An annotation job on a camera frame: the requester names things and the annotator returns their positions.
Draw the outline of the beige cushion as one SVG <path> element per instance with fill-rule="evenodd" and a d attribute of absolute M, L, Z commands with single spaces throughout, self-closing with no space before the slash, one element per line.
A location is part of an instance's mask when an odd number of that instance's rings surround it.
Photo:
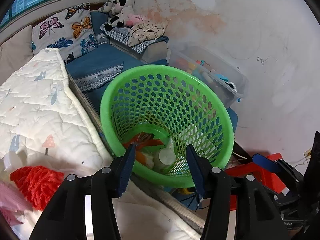
<path fill-rule="evenodd" d="M 1 45 L 0 84 L 33 58 L 32 26 L 29 25 Z"/>

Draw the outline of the orange wrapper in basket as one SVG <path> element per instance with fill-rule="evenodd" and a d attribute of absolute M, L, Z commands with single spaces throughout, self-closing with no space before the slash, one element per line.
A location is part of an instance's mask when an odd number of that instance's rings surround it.
<path fill-rule="evenodd" d="M 129 141 L 122 143 L 125 149 L 127 149 L 131 144 L 136 146 L 136 161 L 139 162 L 139 152 L 147 153 L 151 156 L 154 155 L 155 151 L 150 151 L 147 147 L 151 147 L 152 150 L 156 146 L 163 146 L 163 142 L 160 139 L 155 139 L 155 135 L 152 133 L 141 132 L 132 137 Z"/>

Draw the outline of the blue sofa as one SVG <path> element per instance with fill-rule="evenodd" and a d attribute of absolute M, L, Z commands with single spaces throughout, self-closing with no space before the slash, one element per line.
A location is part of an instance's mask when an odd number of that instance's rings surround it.
<path fill-rule="evenodd" d="M 126 71 L 144 64 L 168 64 L 166 60 L 168 37 L 161 37 L 157 42 L 149 45 L 143 54 L 139 55 L 123 47 L 122 44 L 109 40 L 107 36 L 103 34 L 100 26 L 105 23 L 106 15 L 98 11 L 92 11 L 91 19 L 94 33 L 96 35 L 101 34 L 106 42 L 99 44 L 95 50 L 86 55 L 66 64 L 66 69 L 74 80 L 107 70 L 117 65 L 122 65 L 123 71 Z"/>

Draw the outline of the green plastic waste basket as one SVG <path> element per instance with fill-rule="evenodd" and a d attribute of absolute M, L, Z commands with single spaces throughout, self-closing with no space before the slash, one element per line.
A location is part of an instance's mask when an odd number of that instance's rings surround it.
<path fill-rule="evenodd" d="M 104 136 L 116 156 L 139 133 L 163 142 L 173 140 L 175 162 L 160 171 L 135 162 L 136 175 L 157 185 L 193 186 L 185 151 L 196 153 L 212 166 L 225 168 L 232 155 L 234 132 L 219 97 L 196 77 L 174 67 L 144 65 L 126 70 L 105 89 L 100 103 Z"/>

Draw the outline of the pink snack wrapper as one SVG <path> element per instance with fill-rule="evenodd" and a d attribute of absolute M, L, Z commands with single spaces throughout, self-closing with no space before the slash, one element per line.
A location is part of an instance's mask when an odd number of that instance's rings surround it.
<path fill-rule="evenodd" d="M 25 210 L 32 211 L 33 207 L 19 189 L 10 183 L 1 181 L 1 214 L 7 223 L 10 226 L 23 224 L 16 218 L 16 214 L 20 216 Z"/>

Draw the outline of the butterfly pillow right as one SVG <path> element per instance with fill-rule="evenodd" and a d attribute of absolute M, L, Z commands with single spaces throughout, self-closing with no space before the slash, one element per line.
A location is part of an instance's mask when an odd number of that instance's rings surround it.
<path fill-rule="evenodd" d="M 33 53 L 56 48 L 65 64 L 97 47 L 88 2 L 58 12 L 32 29 Z"/>

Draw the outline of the white quilted mat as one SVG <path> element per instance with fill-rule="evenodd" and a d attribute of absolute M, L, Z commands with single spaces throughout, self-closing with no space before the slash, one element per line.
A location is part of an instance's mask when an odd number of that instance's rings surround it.
<path fill-rule="evenodd" d="M 16 153 L 26 166 L 92 175 L 109 165 L 84 107 L 69 88 L 57 49 L 43 49 L 1 84 L 1 155 Z M 199 239 L 204 221 L 161 192 L 163 203 L 133 182 L 113 200 L 122 239 Z"/>

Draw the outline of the black white cow plush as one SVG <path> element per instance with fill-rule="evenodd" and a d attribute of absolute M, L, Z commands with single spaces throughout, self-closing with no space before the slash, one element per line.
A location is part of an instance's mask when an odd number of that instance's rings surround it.
<path fill-rule="evenodd" d="M 130 18 L 135 14 L 133 10 L 134 0 L 113 0 L 106 2 L 98 9 L 99 12 L 108 15 L 107 23 L 104 25 L 106 31 L 111 31 L 114 27 L 122 28 L 132 26 Z"/>

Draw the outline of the white paper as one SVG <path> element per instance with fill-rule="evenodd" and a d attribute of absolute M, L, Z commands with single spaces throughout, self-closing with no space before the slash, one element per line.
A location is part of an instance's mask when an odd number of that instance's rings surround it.
<path fill-rule="evenodd" d="M 147 154 L 147 153 L 143 153 L 143 152 L 139 152 L 139 162 L 144 165 L 145 167 L 149 168 L 149 169 L 153 169 L 154 167 L 154 161 L 153 161 L 153 156 Z"/>

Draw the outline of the spotted cream cloth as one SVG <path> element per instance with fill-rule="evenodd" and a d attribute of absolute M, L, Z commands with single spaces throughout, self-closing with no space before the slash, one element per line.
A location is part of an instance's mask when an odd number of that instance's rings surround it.
<path fill-rule="evenodd" d="M 163 36 L 167 24 L 165 22 L 155 23 L 153 21 L 145 21 L 134 25 L 130 30 L 127 41 L 128 47 L 134 47 L 144 41 L 155 40 Z"/>

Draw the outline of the clear plastic storage box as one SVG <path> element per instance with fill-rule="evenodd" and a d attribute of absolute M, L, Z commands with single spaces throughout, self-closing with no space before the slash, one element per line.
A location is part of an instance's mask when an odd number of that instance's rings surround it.
<path fill-rule="evenodd" d="M 225 107 L 247 96 L 248 78 L 214 52 L 192 43 L 172 46 L 169 50 L 169 66 L 188 72 L 204 82 Z"/>

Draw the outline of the pink plush toy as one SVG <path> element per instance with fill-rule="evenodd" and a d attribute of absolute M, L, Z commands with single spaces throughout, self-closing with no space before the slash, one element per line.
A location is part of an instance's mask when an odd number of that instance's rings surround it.
<path fill-rule="evenodd" d="M 125 22 L 125 25 L 127 27 L 133 27 L 134 25 L 141 24 L 146 20 L 147 20 L 147 18 L 144 15 L 129 14 L 128 17 L 127 17 L 127 20 Z"/>

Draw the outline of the red mesh net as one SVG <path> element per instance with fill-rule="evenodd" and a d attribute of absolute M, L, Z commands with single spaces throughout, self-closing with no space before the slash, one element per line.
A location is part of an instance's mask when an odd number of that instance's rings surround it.
<path fill-rule="evenodd" d="M 25 166 L 10 174 L 10 180 L 18 187 L 33 208 L 43 211 L 62 184 L 64 174 L 44 166 Z"/>

